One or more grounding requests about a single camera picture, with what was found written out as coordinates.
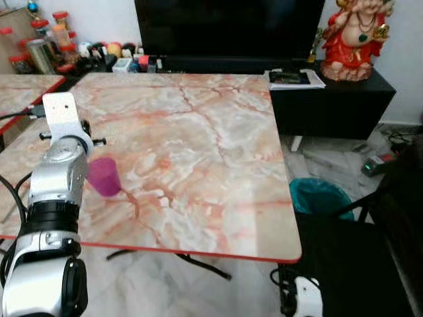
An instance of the figurine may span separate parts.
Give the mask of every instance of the figurine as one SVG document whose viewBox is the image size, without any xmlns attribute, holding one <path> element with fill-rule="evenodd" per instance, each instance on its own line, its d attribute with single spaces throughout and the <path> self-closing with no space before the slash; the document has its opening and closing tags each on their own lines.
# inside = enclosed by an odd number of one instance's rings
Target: figurine
<svg viewBox="0 0 423 317">
<path fill-rule="evenodd" d="M 341 10 L 329 19 L 322 73 L 334 81 L 362 81 L 371 75 L 371 56 L 388 39 L 394 0 L 337 0 Z"/>
</svg>

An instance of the teal trash bin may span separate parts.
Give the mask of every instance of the teal trash bin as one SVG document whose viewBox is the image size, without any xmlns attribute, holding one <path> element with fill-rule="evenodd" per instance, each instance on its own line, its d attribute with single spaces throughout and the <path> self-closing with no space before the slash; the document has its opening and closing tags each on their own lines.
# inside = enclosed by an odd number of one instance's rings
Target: teal trash bin
<svg viewBox="0 0 423 317">
<path fill-rule="evenodd" d="M 294 179 L 289 190 L 296 213 L 330 215 L 351 204 L 351 199 L 341 188 L 318 178 Z M 354 221 L 354 214 L 349 211 L 339 218 Z"/>
</svg>

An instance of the marble floor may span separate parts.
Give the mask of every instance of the marble floor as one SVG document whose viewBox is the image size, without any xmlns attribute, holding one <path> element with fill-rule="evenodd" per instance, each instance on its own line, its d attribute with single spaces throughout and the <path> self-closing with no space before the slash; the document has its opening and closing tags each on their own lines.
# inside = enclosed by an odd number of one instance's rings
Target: marble floor
<svg viewBox="0 0 423 317">
<path fill-rule="evenodd" d="M 381 179 L 360 172 L 368 155 L 386 151 L 380 133 L 368 141 L 306 138 L 296 153 L 288 151 L 289 138 L 281 140 L 291 179 L 329 180 L 352 200 L 372 192 Z M 89 288 L 84 316 L 281 316 L 278 288 L 268 276 L 275 264 L 195 257 L 232 274 L 228 282 L 173 254 L 136 252 L 106 261 L 114 251 L 83 248 Z"/>
</svg>

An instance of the marble tabletop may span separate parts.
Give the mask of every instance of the marble tabletop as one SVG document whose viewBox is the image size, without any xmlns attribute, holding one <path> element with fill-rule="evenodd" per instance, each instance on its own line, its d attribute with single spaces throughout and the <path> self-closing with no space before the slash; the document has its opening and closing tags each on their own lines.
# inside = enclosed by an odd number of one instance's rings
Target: marble tabletop
<svg viewBox="0 0 423 317">
<path fill-rule="evenodd" d="M 64 80 L 59 75 L 0 75 L 0 116 L 40 103 L 43 93 L 54 91 Z M 19 117 L 1 120 L 0 134 L 18 120 Z"/>
<path fill-rule="evenodd" d="M 79 234 L 117 246 L 293 263 L 301 256 L 268 83 L 257 75 L 91 73 L 72 88 L 93 138 L 89 161 L 112 157 L 122 191 L 86 182 Z M 16 184 L 48 148 L 38 120 L 0 155 Z M 0 236 L 19 230 L 0 188 Z"/>
</svg>

